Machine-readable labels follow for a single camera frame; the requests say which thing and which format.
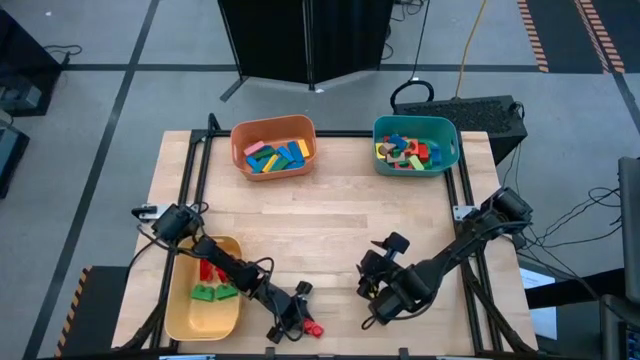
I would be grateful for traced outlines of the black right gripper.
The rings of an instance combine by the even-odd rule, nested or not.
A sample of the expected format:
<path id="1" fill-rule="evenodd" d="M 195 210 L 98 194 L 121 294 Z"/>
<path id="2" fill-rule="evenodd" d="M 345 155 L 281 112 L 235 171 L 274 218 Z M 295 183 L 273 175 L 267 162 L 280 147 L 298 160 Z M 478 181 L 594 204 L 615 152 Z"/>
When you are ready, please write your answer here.
<path id="1" fill-rule="evenodd" d="M 397 254 L 404 254 L 410 242 L 397 232 L 392 232 L 383 242 L 371 241 L 371 243 L 385 251 L 384 255 L 374 250 L 368 250 L 360 262 L 356 265 L 360 279 L 356 293 L 367 299 L 373 300 L 379 293 L 381 282 L 387 282 L 391 276 L 401 267 L 394 261 Z"/>

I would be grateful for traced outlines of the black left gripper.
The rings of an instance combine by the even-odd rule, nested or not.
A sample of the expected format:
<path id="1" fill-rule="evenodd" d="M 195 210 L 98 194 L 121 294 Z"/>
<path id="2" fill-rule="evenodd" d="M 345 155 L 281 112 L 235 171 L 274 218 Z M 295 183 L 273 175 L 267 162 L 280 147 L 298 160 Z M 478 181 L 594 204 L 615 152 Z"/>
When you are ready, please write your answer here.
<path id="1" fill-rule="evenodd" d="M 296 342 L 306 335 L 303 322 L 314 322 L 306 299 L 312 289 L 313 285 L 306 281 L 298 283 L 293 295 L 271 283 L 259 287 L 259 302 L 274 317 L 274 325 L 266 335 L 268 340 L 279 343 L 286 337 Z"/>

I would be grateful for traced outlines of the yellow plastic bin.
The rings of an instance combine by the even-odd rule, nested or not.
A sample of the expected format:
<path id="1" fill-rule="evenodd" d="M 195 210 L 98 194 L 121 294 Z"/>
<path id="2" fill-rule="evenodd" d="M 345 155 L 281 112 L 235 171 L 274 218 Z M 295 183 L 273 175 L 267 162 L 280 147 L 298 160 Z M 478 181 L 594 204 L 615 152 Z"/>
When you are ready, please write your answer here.
<path id="1" fill-rule="evenodd" d="M 166 333 L 174 340 L 217 341 L 234 330 L 241 313 L 241 295 L 205 302 L 192 299 L 192 288 L 197 284 L 216 288 L 220 282 L 215 270 L 212 282 L 199 279 L 201 259 L 180 254 L 174 260 L 173 273 L 165 313 Z"/>

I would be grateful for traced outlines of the teal plastic bin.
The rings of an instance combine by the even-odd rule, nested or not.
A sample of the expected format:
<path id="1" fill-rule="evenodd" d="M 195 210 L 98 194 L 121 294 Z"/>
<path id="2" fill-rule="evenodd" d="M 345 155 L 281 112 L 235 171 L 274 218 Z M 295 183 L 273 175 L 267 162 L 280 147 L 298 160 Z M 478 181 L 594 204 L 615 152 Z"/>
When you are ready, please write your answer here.
<path id="1" fill-rule="evenodd" d="M 378 159 L 374 148 L 374 168 L 385 176 L 436 177 L 456 165 L 460 158 L 458 131 L 454 124 L 443 117 L 388 115 L 378 118 L 373 125 L 372 140 L 382 143 L 386 136 L 398 134 L 408 139 L 417 139 L 428 147 L 436 144 L 442 152 L 442 165 L 433 167 L 431 161 L 424 164 L 422 171 L 388 163 Z"/>

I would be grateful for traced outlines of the black perforated equipment case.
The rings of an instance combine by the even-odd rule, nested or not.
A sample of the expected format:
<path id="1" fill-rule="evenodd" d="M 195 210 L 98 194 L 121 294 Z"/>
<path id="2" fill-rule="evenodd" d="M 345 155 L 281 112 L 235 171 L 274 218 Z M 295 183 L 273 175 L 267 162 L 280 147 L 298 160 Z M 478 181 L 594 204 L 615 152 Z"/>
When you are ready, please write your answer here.
<path id="1" fill-rule="evenodd" d="M 403 103 L 395 106 L 394 114 L 443 117 L 461 132 L 486 132 L 495 165 L 528 135 L 524 106 L 510 95 Z"/>

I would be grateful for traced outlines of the orange plastic bin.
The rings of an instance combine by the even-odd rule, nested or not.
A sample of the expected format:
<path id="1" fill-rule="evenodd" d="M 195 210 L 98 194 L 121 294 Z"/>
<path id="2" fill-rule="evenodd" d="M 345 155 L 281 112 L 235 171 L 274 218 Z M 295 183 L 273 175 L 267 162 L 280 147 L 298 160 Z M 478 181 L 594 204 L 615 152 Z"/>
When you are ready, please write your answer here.
<path id="1" fill-rule="evenodd" d="M 253 143 L 263 141 L 265 146 L 272 146 L 273 155 L 277 149 L 290 141 L 304 139 L 310 152 L 305 158 L 305 166 L 298 169 L 281 170 L 254 174 L 248 165 L 244 149 Z M 301 176 L 309 173 L 314 167 L 316 157 L 316 134 L 312 121 L 304 115 L 287 115 L 262 120 L 247 121 L 236 125 L 231 132 L 232 159 L 236 167 L 250 181 L 267 181 L 285 177 Z"/>

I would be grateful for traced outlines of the black hazard-striped floor mat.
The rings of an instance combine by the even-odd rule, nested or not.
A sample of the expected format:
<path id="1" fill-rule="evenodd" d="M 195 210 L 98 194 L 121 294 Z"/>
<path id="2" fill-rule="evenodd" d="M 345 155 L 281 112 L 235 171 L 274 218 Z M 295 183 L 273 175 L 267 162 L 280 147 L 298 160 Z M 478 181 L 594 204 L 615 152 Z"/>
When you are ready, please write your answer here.
<path id="1" fill-rule="evenodd" d="M 54 357 L 108 353 L 125 289 L 127 269 L 87 266 L 82 269 Z"/>

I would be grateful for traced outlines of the black partition panel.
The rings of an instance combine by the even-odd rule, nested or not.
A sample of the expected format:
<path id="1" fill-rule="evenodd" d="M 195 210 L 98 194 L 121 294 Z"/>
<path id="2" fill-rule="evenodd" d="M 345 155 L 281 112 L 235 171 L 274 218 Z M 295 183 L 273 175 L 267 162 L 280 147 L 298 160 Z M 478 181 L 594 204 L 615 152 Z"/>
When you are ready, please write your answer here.
<path id="1" fill-rule="evenodd" d="M 217 0 L 239 88 L 250 78 L 316 89 L 310 10 L 313 0 Z"/>
<path id="2" fill-rule="evenodd" d="M 380 65 L 394 0 L 310 0 L 316 83 Z"/>

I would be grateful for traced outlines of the black floor equipment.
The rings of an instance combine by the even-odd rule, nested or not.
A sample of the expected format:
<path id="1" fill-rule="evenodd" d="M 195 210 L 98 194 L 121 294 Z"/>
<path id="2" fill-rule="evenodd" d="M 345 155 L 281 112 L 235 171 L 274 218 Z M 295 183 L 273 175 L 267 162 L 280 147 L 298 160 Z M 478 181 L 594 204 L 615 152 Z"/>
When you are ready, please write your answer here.
<path id="1" fill-rule="evenodd" d="M 29 142 L 26 134 L 0 119 L 0 199 L 6 197 Z"/>

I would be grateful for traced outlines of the black cabinet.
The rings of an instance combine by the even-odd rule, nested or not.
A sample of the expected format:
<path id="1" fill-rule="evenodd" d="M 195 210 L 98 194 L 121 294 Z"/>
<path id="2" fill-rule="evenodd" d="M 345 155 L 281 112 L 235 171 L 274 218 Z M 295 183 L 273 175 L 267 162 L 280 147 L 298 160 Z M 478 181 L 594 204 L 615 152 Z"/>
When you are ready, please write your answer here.
<path id="1" fill-rule="evenodd" d="M 0 7 L 0 110 L 12 117 L 45 115 L 61 72 L 61 64 Z"/>

